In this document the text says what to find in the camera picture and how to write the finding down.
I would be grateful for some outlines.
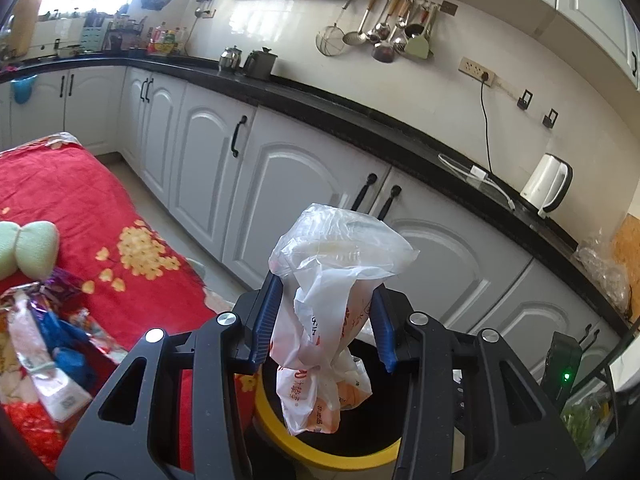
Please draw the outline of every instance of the green plush toy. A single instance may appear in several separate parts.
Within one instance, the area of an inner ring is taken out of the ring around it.
[[[18,269],[32,280],[46,280],[56,264],[59,246],[60,235],[51,222],[23,227],[0,222],[0,280]]]

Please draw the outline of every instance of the wall hook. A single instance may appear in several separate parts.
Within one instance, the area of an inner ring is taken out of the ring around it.
[[[556,124],[556,119],[558,118],[558,112],[556,112],[553,108],[549,112],[549,115],[545,115],[545,118],[542,119],[542,124],[544,124],[547,128],[551,129]]]
[[[529,108],[529,104],[531,103],[532,99],[533,94],[529,92],[529,90],[525,90],[524,94],[522,94],[522,97],[518,99],[518,108],[520,110],[526,110],[527,108]]]

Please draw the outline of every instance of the kettle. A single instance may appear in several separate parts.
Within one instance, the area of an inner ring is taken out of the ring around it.
[[[233,47],[228,46],[225,51],[220,55],[218,61],[218,70],[220,72],[235,72],[240,66],[242,60],[242,50],[235,45]]]
[[[268,81],[276,59],[278,56],[271,54],[270,48],[264,46],[261,51],[254,50],[244,62],[244,74],[254,79]]]
[[[538,210],[540,218],[556,209],[566,195],[574,170],[564,160],[545,153],[520,196]]]

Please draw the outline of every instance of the electrical outlet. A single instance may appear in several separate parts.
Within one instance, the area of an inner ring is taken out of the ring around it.
[[[482,74],[484,72],[487,72],[489,75],[489,79],[487,79],[484,84],[487,86],[491,86],[492,84],[494,84],[495,72],[492,72],[488,68],[485,68],[475,61],[471,61],[467,57],[462,58],[458,70],[460,70],[460,72],[462,73],[470,75],[474,79],[478,79],[478,81],[482,81]]]

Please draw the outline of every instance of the white kettle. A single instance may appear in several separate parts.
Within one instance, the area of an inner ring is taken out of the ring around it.
[[[541,218],[545,218],[560,205],[573,177],[571,166],[555,155],[545,153],[520,196],[538,210]]]

